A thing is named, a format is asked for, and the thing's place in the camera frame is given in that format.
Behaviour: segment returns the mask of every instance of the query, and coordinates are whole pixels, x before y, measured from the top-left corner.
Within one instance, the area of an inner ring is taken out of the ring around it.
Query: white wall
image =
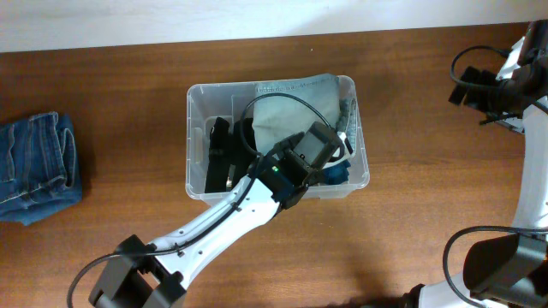
[[[0,51],[546,18],[547,0],[0,0]]]

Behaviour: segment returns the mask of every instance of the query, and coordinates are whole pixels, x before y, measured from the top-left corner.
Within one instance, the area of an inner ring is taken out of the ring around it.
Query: folded jeans
[[[0,126],[0,221],[29,225],[81,201],[73,131],[57,112]]]

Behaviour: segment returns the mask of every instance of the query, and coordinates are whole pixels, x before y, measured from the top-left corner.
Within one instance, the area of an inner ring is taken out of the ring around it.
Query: brown wooden surface
[[[525,30],[454,27],[0,55],[0,122],[49,110],[71,115],[86,190],[80,204],[30,227],[0,223],[0,306],[61,307],[88,261],[131,234],[152,240],[206,209],[184,188],[191,85],[324,72],[355,81],[370,184],[345,199],[304,200],[246,234],[192,283],[186,307],[341,305],[442,280],[442,250],[455,231],[511,223],[524,152],[522,136],[479,127],[479,112],[447,103],[450,61],[473,44],[510,47]],[[481,52],[463,61],[502,65]],[[480,238],[456,245],[452,271]],[[98,273],[82,280],[77,307],[87,306]]]

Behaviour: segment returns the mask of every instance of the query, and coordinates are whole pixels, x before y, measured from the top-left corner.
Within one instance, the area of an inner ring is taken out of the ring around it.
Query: wire
[[[287,93],[267,93],[267,94],[263,94],[259,97],[256,97],[254,98],[251,102],[249,102],[249,104],[247,104],[246,108],[242,111],[241,113],[241,117],[240,117],[240,121],[243,123],[243,121],[245,120],[246,118],[246,114],[247,114],[247,111],[251,108],[251,106],[253,106],[255,103],[257,103],[259,100],[263,99],[263,98],[270,98],[270,97],[284,97],[284,98],[291,98],[303,105],[305,105],[307,108],[309,108],[313,113],[316,114],[316,116],[318,116],[318,118],[320,118],[322,120],[322,122],[329,128],[329,129],[333,129],[333,127],[331,126],[331,124],[327,121],[327,119],[325,119],[325,117],[317,110],[315,109],[311,104],[305,102],[304,100],[296,97],[296,96],[293,96],[291,94],[287,94]],[[240,129],[240,138],[241,138],[241,142],[243,143],[243,146],[246,148],[246,150],[248,152],[250,152],[251,154],[255,155],[256,157],[262,157],[263,154],[260,153],[259,151],[256,151],[254,150],[247,142],[246,140],[246,137],[244,136],[243,134],[243,129]]]
[[[449,284],[449,287],[451,288],[451,290],[453,290],[453,292],[456,294],[456,296],[458,296],[467,304],[474,307],[478,307],[478,308],[488,308],[487,305],[483,305],[479,302],[471,300],[466,295],[462,294],[461,291],[459,291],[459,289],[455,286],[455,283],[451,279],[451,275],[449,273],[448,259],[449,259],[449,251],[451,249],[451,246],[453,246],[453,243],[455,243],[455,241],[458,240],[458,238],[466,234],[471,234],[473,232],[504,232],[509,234],[541,235],[541,234],[548,234],[548,229],[513,228],[513,227],[503,227],[503,226],[476,226],[476,227],[464,228],[463,230],[453,234],[453,236],[449,238],[444,248],[444,257],[443,257],[445,280]]]
[[[509,56],[509,53],[511,52],[511,50],[501,50],[501,49],[491,47],[491,46],[486,46],[486,45],[477,45],[477,46],[468,47],[467,49],[459,52],[453,59],[453,62],[451,63],[451,70],[450,70],[450,77],[457,85],[466,87],[467,89],[470,89],[470,90],[495,92],[498,95],[504,94],[512,98],[519,98],[526,102],[526,104],[522,107],[523,110],[525,110],[525,108],[529,107],[530,105],[534,105],[535,107],[539,108],[540,110],[542,110],[548,115],[548,107],[544,106],[542,103],[540,103],[534,98],[521,95],[515,92],[505,91],[504,89],[501,89],[498,86],[480,85],[480,84],[475,84],[471,82],[466,82],[457,78],[455,75],[455,65],[459,61],[461,56],[464,56],[466,53],[468,53],[471,50],[491,50],[491,51],[497,52],[498,55],[504,58],[507,58]]]
[[[109,253],[109,254],[106,254],[102,257],[96,258],[95,260],[91,261],[89,264],[84,266],[84,268],[81,269],[80,272],[78,272],[78,274],[72,280],[72,282],[70,283],[70,286],[68,287],[67,307],[68,308],[74,308],[73,295],[74,295],[74,291],[76,289],[76,286],[78,285],[78,282],[80,282],[82,277],[89,270],[94,268],[95,266],[97,266],[97,265],[99,265],[103,262],[107,262],[107,261],[114,260],[114,259],[117,259],[117,258],[122,258],[122,257],[129,257],[129,258],[154,257],[154,256],[163,256],[163,255],[167,255],[167,254],[171,254],[171,253],[176,253],[176,252],[180,252],[182,249],[190,247],[191,245],[195,244],[199,240],[203,239],[213,229],[218,227],[227,218],[229,218],[229,216],[232,215],[232,213],[234,213],[237,210],[238,206],[246,198],[247,194],[251,190],[251,187],[253,186],[253,183],[255,182],[255,179],[257,179],[257,175],[259,173],[259,166],[260,166],[260,162],[257,162],[256,165],[255,165],[255,168],[251,172],[252,176],[251,176],[251,180],[249,181],[249,184],[247,185],[246,189],[241,194],[240,198],[236,202],[234,202],[232,204],[232,206],[230,206],[230,209],[223,216],[221,216],[219,219],[217,219],[211,226],[209,226],[206,230],[204,230],[200,234],[196,235],[191,240],[184,242],[180,246],[175,245],[173,248],[166,249],[166,250],[161,250],[161,251],[155,251],[155,252],[139,252],[139,253],[117,253],[117,252],[115,252],[115,253]]]

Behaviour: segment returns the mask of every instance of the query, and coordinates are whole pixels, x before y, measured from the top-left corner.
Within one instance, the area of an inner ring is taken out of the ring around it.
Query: clear plastic container
[[[340,98],[356,98],[354,81],[348,76],[339,77]],[[256,82],[194,85],[187,93],[187,183],[188,196],[214,205],[229,192],[205,193],[207,165],[209,163],[209,131],[221,116],[230,126],[239,120],[241,112],[255,98]],[[310,187],[303,198],[344,198],[352,191],[369,183],[366,146],[361,130],[360,111],[357,110],[356,154],[348,181],[340,185]]]

